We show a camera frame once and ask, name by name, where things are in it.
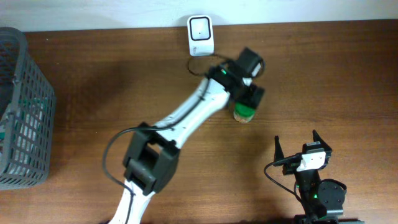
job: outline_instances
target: white panel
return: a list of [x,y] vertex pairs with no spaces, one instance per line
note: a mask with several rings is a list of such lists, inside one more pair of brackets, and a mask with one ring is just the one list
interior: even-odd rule
[[208,18],[193,18],[190,22],[193,40],[206,40],[210,38],[210,22]]
[[0,0],[0,26],[23,31],[397,19],[398,0]]

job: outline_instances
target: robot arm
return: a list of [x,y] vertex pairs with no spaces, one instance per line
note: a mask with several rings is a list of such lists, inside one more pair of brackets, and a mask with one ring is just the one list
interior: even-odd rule
[[[295,224],[363,224],[362,221],[339,222],[338,217],[343,214],[343,203],[347,191],[346,186],[337,180],[321,180],[318,171],[325,168],[331,157],[331,147],[313,130],[313,142],[303,145],[301,153],[284,157],[279,144],[279,137],[275,137],[274,162],[264,168],[265,175],[280,187],[294,194],[302,204],[305,215],[296,215]],[[283,166],[283,175],[294,174],[295,189],[292,192],[269,177],[266,169],[270,166]]]
[[[264,89],[251,83],[264,61],[245,49],[237,61],[213,67],[196,91],[173,113],[152,128],[142,123],[134,133],[123,160],[125,183],[134,192],[124,189],[115,216],[109,224],[139,223],[152,196],[159,193],[174,175],[180,149],[189,136],[213,113],[228,102],[240,102],[256,109]],[[151,148],[158,145],[160,153]]]

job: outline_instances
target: green object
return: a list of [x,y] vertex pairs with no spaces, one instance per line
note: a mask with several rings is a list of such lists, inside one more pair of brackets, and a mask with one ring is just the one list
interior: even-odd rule
[[256,113],[256,110],[248,107],[246,105],[243,105],[241,103],[236,103],[235,104],[235,113],[237,113],[239,116],[242,116],[244,118],[250,118],[254,116]]
[[236,121],[239,121],[240,123],[250,122],[253,119],[255,113],[256,110],[251,107],[248,107],[241,103],[235,104],[234,118]]

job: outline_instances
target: wooden table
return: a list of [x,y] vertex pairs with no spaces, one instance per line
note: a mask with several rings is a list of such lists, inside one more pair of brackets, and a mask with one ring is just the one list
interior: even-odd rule
[[[333,148],[321,178],[348,186],[345,215],[367,223],[398,220],[398,21],[311,22],[214,27],[216,52],[248,46],[267,62],[255,82],[266,90],[256,117],[227,111],[206,121],[182,149],[177,173],[156,195],[146,223],[236,223],[293,217],[296,199],[263,173],[274,136],[285,155],[316,129]],[[101,170],[119,130],[152,124],[199,84],[185,63],[187,30],[28,33],[29,50],[58,97],[48,180],[3,191],[2,223],[99,223],[114,215],[122,188]],[[131,136],[112,147],[108,166],[122,178]],[[270,175],[292,188],[280,168]]]

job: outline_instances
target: electrical cord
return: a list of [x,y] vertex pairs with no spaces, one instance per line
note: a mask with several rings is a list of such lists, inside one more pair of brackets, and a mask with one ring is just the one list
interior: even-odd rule
[[267,169],[270,167],[270,166],[273,166],[273,165],[276,165],[276,164],[281,164],[281,163],[283,163],[283,162],[285,162],[285,161],[287,161],[287,160],[289,160],[289,159],[293,159],[293,158],[295,158],[295,157],[297,157],[296,155],[294,155],[294,156],[289,156],[289,157],[286,157],[286,158],[284,158],[284,159],[282,159],[282,160],[279,160],[279,161],[276,161],[276,162],[271,162],[270,164],[268,164],[268,165],[266,165],[265,166],[265,168],[264,168],[264,174],[266,175],[266,177],[270,180],[270,181],[272,181],[273,183],[275,183],[276,185],[278,185],[279,187],[282,187],[284,190],[286,190],[286,191],[288,191],[289,193],[291,193],[292,195],[294,195],[294,197],[301,203],[302,201],[301,201],[301,198],[297,195],[297,193],[294,191],[292,191],[292,190],[290,190],[290,189],[288,189],[287,187],[285,187],[285,186],[283,186],[282,184],[280,184],[278,181],[276,181],[276,180],[274,180],[270,175],[268,175],[268,173],[267,173]]
[[121,182],[120,180],[118,180],[117,178],[115,178],[112,174],[109,173],[108,169],[106,168],[106,157],[108,156],[108,152],[109,149],[111,148],[111,146],[113,145],[113,143],[120,138],[123,134],[126,133],[130,133],[132,131],[163,131],[166,129],[170,129],[173,126],[177,125],[179,122],[181,122],[184,118],[186,118],[188,116],[188,114],[190,114],[198,105],[199,103],[204,99],[204,96],[207,93],[208,87],[209,87],[210,81],[207,82],[205,89],[202,91],[202,94],[199,96],[199,99],[195,102],[194,105],[192,105],[192,107],[183,114],[183,116],[181,116],[178,120],[176,120],[174,123],[168,124],[164,127],[157,127],[157,126],[151,126],[151,127],[133,127],[133,128],[127,128],[125,130],[122,130],[120,132],[118,132],[117,134],[115,134],[111,140],[109,140],[108,145],[106,146],[105,150],[104,150],[104,154],[102,157],[102,169],[104,170],[105,176],[107,178],[109,178],[110,180],[112,180],[113,182],[115,182],[116,184],[120,185],[121,187],[124,187],[126,190],[129,191],[130,193],[130,202],[129,202],[129,210],[127,212],[127,217],[126,217],[126,221],[124,222],[124,224],[127,224],[130,218],[130,211],[131,211],[131,207],[132,207],[132,202],[133,202],[133,198],[135,196],[134,192],[132,191],[132,189],[130,189],[126,184],[124,184],[123,182]]
[[204,56],[199,56],[199,57],[190,57],[190,58],[188,59],[188,61],[187,61],[187,70],[188,70],[188,72],[191,73],[191,74],[194,75],[194,76],[197,76],[197,77],[204,77],[204,76],[205,76],[205,73],[197,73],[197,72],[194,72],[193,70],[191,70],[190,64],[191,64],[191,61],[193,61],[194,59],[206,58],[206,57],[221,58],[221,59],[226,60],[227,62],[233,61],[231,58],[225,57],[225,56],[219,55],[219,54],[204,55]]
[[304,203],[304,200],[301,199],[301,198],[299,197],[299,195],[297,194],[296,190],[297,190],[297,181],[294,182],[294,194],[295,194],[296,199],[298,200],[298,202],[300,202],[301,204],[303,204],[303,203]]
[[[221,65],[228,64],[228,63],[236,64],[236,62],[233,59],[223,56],[223,55],[219,55],[219,54],[204,55],[204,56],[199,56],[199,57],[190,57],[187,61],[187,70],[189,71],[189,73],[191,73],[192,75],[197,76],[197,77],[205,76],[206,73],[194,72],[190,67],[191,61],[193,61],[194,59],[205,58],[205,57],[216,57],[216,58],[221,58],[221,59],[225,60],[225,62],[221,63]],[[260,77],[264,73],[264,70],[266,69],[266,62],[263,59],[261,59],[260,64],[261,64],[261,69],[257,72],[257,75],[255,77],[252,77],[251,74],[248,74],[248,76],[243,77],[243,78],[255,79],[255,78]]]

